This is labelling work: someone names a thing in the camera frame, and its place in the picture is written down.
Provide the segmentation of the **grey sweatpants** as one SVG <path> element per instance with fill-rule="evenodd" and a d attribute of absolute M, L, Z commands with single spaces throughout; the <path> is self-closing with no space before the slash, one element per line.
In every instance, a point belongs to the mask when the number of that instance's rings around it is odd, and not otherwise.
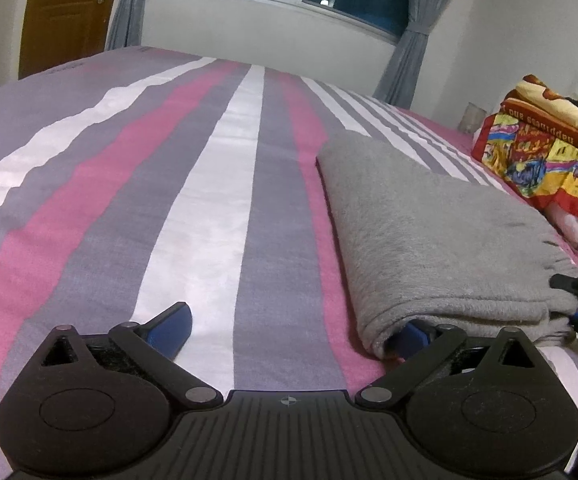
<path fill-rule="evenodd" d="M 578 298 L 550 281 L 578 268 L 535 209 L 351 131 L 317 162 L 359 340 L 376 358 L 416 320 L 474 337 L 513 326 L 536 344 L 571 338 Z"/>

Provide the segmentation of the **striped purple pink bedsheet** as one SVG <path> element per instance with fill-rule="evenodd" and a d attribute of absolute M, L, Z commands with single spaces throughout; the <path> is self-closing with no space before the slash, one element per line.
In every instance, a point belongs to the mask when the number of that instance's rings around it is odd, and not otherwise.
<path fill-rule="evenodd" d="M 473 143 L 263 66 L 129 48 L 0 88 L 0 479 L 578 479 L 578 310 L 568 341 L 529 339 L 532 370 L 355 404 L 404 359 L 356 330 L 317 162 L 344 131 L 536 209 Z M 578 298 L 578 275 L 550 285 Z M 221 405 L 42 406 L 56 326 L 176 302 L 173 362 Z"/>

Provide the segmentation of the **colourful folded blanket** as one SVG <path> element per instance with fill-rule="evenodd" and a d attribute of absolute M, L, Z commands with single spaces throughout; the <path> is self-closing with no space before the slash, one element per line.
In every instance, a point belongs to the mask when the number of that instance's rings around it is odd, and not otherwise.
<path fill-rule="evenodd" d="M 578 250 L 578 108 L 533 75 L 483 122 L 472 156 Z"/>

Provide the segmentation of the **grey left curtain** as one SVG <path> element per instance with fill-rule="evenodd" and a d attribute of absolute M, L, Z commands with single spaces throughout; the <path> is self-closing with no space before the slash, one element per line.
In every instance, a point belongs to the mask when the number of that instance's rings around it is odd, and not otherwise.
<path fill-rule="evenodd" d="M 106 50 L 140 45 L 146 0 L 120 0 L 106 37 Z"/>

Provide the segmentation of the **grey curtain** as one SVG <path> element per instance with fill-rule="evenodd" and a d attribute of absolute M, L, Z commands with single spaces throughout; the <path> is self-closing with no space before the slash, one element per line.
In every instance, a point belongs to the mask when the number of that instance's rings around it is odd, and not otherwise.
<path fill-rule="evenodd" d="M 408 0 L 407 25 L 379 81 L 376 99 L 396 107 L 411 106 L 429 36 L 450 2 Z"/>
<path fill-rule="evenodd" d="M 120 0 L 106 37 L 106 50 L 140 45 L 146 0 Z"/>

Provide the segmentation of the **brown wooden door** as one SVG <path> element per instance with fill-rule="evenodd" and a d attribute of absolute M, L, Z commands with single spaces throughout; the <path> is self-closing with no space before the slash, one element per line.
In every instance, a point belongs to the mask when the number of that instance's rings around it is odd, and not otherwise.
<path fill-rule="evenodd" d="M 18 76 L 103 51 L 113 0 L 26 0 Z"/>

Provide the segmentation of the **grey right curtain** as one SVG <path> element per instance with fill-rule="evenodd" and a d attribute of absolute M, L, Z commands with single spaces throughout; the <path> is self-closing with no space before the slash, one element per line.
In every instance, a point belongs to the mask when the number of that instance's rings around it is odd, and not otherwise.
<path fill-rule="evenodd" d="M 396 107 L 411 106 L 429 36 L 450 2 L 408 0 L 407 25 L 379 81 L 376 99 Z"/>

